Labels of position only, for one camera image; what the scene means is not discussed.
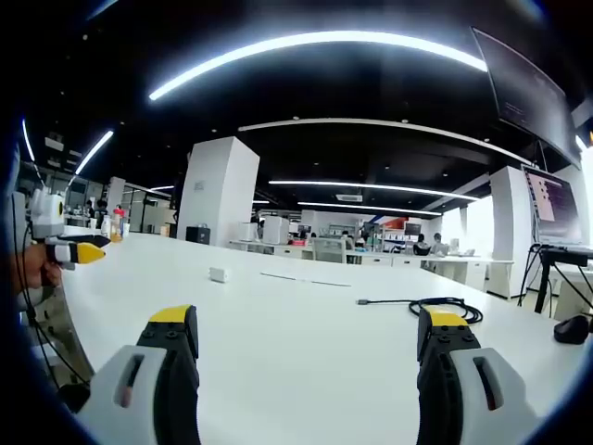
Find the person's left hand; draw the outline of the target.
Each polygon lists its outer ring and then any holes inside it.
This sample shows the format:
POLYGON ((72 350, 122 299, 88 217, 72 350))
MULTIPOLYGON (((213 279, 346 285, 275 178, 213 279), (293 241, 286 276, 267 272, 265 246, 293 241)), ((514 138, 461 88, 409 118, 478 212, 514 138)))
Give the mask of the person's left hand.
POLYGON ((59 286, 61 284, 61 269, 47 258, 43 244, 26 247, 21 254, 21 265, 25 288, 59 286))

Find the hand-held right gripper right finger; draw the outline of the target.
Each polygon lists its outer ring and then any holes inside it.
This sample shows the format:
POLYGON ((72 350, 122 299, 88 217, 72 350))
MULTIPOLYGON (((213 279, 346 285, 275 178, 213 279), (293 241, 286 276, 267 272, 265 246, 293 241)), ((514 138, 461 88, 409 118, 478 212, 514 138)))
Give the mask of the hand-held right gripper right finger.
POLYGON ((420 309, 419 444, 525 444, 540 419, 523 378, 465 319, 420 309))

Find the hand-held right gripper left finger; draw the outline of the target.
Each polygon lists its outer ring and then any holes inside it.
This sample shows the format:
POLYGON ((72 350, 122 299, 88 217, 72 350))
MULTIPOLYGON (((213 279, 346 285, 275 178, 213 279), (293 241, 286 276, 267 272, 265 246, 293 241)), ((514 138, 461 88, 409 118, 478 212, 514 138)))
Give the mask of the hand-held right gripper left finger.
POLYGON ((77 420, 99 444, 197 444, 197 358, 196 307, 155 313, 96 371, 77 420))

